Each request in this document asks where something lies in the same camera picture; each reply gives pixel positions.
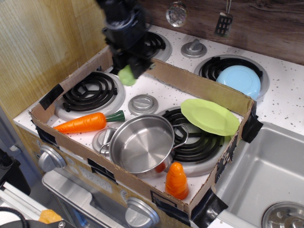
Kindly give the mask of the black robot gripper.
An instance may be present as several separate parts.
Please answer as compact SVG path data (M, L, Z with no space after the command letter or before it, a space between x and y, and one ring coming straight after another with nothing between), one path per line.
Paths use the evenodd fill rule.
M138 79L144 72L153 69L155 63L148 59L149 48L145 44L148 31L145 11L138 1L98 0L97 4L105 14L102 32L113 54L111 73L118 75L129 64L133 77Z

